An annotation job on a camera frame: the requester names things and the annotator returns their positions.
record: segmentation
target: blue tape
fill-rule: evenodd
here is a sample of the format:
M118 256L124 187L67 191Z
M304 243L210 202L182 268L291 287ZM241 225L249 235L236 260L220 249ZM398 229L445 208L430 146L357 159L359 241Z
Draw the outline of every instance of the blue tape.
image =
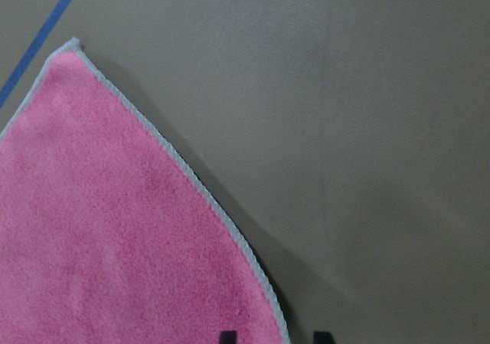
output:
M0 108L2 108L5 101L7 101L11 92L14 90L15 85L21 79L24 72L31 64L36 53L41 49L42 44L46 41L47 36L51 33L56 23L60 20L61 15L65 12L68 5L70 5L72 0L59 0L53 11L49 14L46 21L41 26L38 34L34 37L34 40L29 45L21 60L18 62L17 67L11 73L7 82L0 90Z

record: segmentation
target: pink towel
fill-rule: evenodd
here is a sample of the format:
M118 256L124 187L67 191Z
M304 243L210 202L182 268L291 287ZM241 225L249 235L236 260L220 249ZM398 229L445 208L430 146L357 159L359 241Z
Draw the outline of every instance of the pink towel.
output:
M0 342L285 344L243 236L72 39L0 134Z

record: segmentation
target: pink fabric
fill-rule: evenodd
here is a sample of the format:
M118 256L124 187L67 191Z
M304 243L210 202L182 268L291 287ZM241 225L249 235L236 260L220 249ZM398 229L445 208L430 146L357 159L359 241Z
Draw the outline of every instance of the pink fabric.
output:
M279 344L263 286L158 139L76 51L0 140L1 343Z

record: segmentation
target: microfiber cloth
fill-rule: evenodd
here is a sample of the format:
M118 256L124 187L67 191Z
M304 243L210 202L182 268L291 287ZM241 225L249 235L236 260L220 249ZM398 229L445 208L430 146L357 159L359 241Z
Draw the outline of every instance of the microfiber cloth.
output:
M0 135L0 342L286 344L247 242L76 38Z

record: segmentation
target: gray table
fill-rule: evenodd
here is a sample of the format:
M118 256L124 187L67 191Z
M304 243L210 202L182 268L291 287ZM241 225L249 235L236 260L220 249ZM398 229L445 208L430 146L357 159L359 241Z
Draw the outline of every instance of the gray table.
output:
M3 84L57 0L0 0ZM74 0L268 270L295 343L490 338L490 0Z

